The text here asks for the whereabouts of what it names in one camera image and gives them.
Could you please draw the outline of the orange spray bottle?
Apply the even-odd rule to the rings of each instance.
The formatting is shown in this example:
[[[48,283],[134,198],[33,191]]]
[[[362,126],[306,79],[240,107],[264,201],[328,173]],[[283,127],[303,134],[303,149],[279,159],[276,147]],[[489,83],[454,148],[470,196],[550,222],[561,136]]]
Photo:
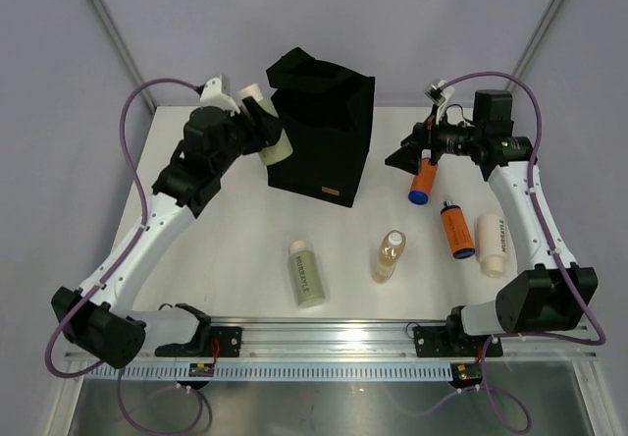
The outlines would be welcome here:
[[[411,203],[416,205],[428,203],[437,173],[438,166],[433,165],[429,157],[424,157],[421,160],[419,174],[413,178],[408,192],[408,200]]]
[[[455,259],[465,259],[476,252],[472,235],[459,205],[445,200],[441,219],[450,252]]]

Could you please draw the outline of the green Murrayle bottle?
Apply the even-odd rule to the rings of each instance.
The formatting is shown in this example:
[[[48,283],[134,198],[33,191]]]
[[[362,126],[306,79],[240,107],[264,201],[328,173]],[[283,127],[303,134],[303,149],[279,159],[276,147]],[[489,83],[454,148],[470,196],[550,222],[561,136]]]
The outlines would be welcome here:
[[[308,242],[295,241],[289,246],[288,272],[298,306],[313,307],[326,300],[317,259]]]

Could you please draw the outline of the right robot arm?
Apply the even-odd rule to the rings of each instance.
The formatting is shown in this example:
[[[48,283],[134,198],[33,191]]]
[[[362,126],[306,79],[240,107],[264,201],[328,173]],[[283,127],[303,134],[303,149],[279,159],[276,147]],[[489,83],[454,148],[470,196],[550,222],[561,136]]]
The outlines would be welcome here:
[[[497,296],[455,307],[446,319],[445,345],[467,354],[491,335],[541,335],[569,340],[598,287],[591,267],[579,266],[558,232],[544,197],[533,143],[513,135],[512,95],[479,90],[472,120],[450,123],[452,89],[428,88],[430,115],[414,125],[386,165],[417,175],[424,160],[464,156],[480,168],[501,207],[517,260],[517,275]]]

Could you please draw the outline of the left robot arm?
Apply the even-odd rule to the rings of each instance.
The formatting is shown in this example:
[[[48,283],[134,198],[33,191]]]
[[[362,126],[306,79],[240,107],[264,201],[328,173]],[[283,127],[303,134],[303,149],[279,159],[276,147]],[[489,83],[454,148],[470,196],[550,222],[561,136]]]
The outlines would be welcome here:
[[[143,350],[197,356],[211,349],[211,318],[177,303],[133,310],[145,281],[174,240],[197,219],[240,157],[257,153],[267,165],[290,156],[283,123],[268,98],[245,94],[238,111],[203,106],[191,112],[183,139],[153,186],[150,206],[134,231],[78,288],[61,287],[51,305],[64,336],[99,364],[123,369]]]

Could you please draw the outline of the black canvas bag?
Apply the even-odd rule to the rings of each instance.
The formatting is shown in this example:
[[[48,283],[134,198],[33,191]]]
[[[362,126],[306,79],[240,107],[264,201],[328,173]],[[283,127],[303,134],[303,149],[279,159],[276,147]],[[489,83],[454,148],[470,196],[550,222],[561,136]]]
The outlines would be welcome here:
[[[266,70],[293,154],[268,185],[350,208],[370,150],[376,79],[295,47]]]

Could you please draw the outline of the clear amber liquid bottle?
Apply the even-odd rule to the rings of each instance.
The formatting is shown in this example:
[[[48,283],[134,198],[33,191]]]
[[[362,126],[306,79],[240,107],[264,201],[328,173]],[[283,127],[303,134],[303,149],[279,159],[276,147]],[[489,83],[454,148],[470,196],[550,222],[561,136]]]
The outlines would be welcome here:
[[[384,236],[374,261],[372,277],[376,283],[384,284],[391,278],[405,247],[406,236],[401,231],[391,230]]]

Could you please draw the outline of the cream Murrayle bottle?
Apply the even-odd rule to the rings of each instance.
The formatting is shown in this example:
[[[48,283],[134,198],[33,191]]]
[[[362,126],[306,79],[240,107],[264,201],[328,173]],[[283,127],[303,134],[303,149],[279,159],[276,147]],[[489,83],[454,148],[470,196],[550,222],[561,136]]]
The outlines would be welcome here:
[[[489,277],[501,277],[509,258],[505,220],[493,213],[481,215],[477,220],[477,241],[482,273]]]

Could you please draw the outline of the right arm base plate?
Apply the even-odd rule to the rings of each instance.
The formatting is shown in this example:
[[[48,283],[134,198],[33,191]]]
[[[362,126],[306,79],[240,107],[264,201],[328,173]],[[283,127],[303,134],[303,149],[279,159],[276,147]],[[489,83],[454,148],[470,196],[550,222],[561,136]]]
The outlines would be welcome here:
[[[415,325],[413,343],[418,357],[479,357],[487,336],[449,333],[445,326]]]

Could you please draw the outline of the aluminium rail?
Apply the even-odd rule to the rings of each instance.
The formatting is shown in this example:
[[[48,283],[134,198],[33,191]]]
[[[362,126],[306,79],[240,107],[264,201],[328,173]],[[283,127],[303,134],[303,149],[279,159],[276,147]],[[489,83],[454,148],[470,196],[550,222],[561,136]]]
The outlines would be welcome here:
[[[259,360],[473,361],[473,357],[418,357],[415,325],[445,326],[438,321],[212,318],[211,326],[242,328],[239,358]],[[530,360],[590,360],[597,349],[543,336],[501,337],[488,357]]]

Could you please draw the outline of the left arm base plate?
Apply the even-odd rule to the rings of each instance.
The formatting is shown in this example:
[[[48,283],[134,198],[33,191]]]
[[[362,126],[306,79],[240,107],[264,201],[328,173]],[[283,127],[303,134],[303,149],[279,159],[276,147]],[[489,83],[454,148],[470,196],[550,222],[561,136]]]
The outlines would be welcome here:
[[[211,326],[197,331],[187,344],[185,355],[199,357],[239,357],[242,328],[239,326]]]

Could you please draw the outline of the right aluminium frame post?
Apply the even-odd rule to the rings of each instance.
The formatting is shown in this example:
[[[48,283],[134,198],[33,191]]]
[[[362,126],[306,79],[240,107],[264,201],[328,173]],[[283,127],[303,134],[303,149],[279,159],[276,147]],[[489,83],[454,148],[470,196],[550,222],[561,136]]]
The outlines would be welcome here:
[[[549,0],[511,74],[523,80],[530,72],[569,0]]]

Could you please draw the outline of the aluminium frame post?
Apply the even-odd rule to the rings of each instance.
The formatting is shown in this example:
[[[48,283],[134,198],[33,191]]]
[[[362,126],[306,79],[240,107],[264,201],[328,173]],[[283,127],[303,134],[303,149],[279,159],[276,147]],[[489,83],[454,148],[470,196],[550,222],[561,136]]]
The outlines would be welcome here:
[[[131,52],[123,38],[105,0],[85,0],[98,26],[104,32],[106,39],[116,58],[122,66],[127,79],[139,86],[146,82]]]
[[[569,0],[549,0],[511,74],[523,80],[530,72]]]

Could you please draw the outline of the left aluminium frame post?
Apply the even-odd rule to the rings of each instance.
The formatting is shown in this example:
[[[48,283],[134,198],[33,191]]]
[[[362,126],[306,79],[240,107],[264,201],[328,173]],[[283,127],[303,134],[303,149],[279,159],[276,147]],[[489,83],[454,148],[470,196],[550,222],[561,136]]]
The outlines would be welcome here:
[[[127,79],[139,86],[146,82],[131,52],[123,38],[105,0],[85,0],[98,26],[104,32],[106,39],[116,58],[122,66]]]

